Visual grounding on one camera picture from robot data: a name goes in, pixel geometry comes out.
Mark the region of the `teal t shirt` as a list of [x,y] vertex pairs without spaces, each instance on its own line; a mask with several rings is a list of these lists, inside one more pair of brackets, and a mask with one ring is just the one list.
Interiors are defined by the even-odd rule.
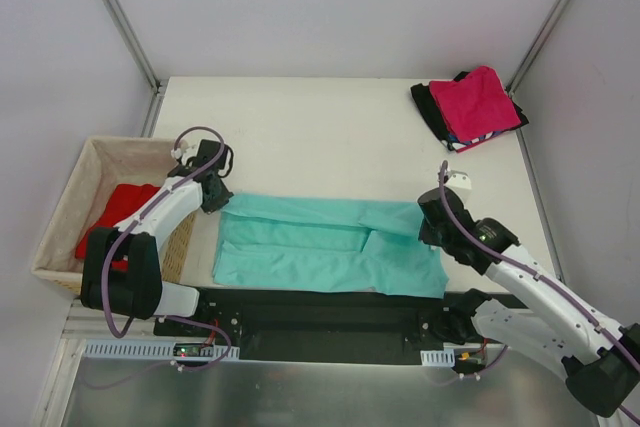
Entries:
[[411,202],[239,194],[221,213],[212,279],[440,299],[448,276],[439,250],[419,241],[421,223]]

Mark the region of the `patterned t shirt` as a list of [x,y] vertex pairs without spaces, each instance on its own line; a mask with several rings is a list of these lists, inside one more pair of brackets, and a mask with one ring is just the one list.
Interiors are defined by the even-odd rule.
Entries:
[[462,153],[474,147],[477,147],[493,138],[499,137],[502,134],[503,131],[493,131],[480,137],[474,138],[470,141],[460,141],[453,133],[449,133],[448,136],[442,141],[442,143],[448,151]]

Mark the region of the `wicker basket with cloth liner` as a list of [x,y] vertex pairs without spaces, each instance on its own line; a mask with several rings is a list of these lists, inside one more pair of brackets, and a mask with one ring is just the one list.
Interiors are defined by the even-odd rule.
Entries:
[[176,165],[172,139],[91,136],[37,249],[31,272],[78,296],[83,262],[75,257],[84,234],[120,184],[160,186]]

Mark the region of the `pink t shirt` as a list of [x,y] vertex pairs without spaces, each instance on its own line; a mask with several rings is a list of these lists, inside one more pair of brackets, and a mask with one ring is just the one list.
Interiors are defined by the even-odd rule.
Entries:
[[434,80],[429,91],[455,137],[470,142],[520,125],[519,115],[496,71],[480,66],[463,79]]

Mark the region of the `black t shirt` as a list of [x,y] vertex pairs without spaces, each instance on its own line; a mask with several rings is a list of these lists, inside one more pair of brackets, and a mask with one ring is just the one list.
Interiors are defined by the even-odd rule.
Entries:
[[[463,79],[470,72],[463,71],[459,73],[454,79],[459,81]],[[452,133],[444,122],[442,114],[436,105],[434,98],[429,91],[429,84],[417,84],[410,88],[411,97],[416,105],[418,113],[428,128],[431,130],[436,139],[442,143],[442,141]],[[511,99],[520,118],[520,125],[510,130],[503,131],[503,134],[511,131],[516,131],[529,123],[528,118],[524,114],[524,111]]]

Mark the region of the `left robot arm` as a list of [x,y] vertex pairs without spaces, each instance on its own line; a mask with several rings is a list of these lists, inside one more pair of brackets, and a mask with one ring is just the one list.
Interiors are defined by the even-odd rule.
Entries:
[[232,197],[223,179],[233,168],[231,147],[202,140],[196,148],[173,150],[177,165],[159,191],[113,227],[97,227],[88,235],[80,292],[83,306],[147,320],[177,316],[188,335],[204,334],[210,310],[194,287],[164,281],[160,250],[178,225],[202,210],[211,214]]

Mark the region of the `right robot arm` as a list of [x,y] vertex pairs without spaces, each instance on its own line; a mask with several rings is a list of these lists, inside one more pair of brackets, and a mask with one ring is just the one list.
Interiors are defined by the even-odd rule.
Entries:
[[430,324],[444,342],[477,336],[498,341],[557,375],[593,414],[621,410],[639,384],[639,326],[624,326],[550,276],[500,222],[474,220],[451,189],[422,194],[419,238],[505,288],[522,302],[522,316],[495,296],[470,289]]

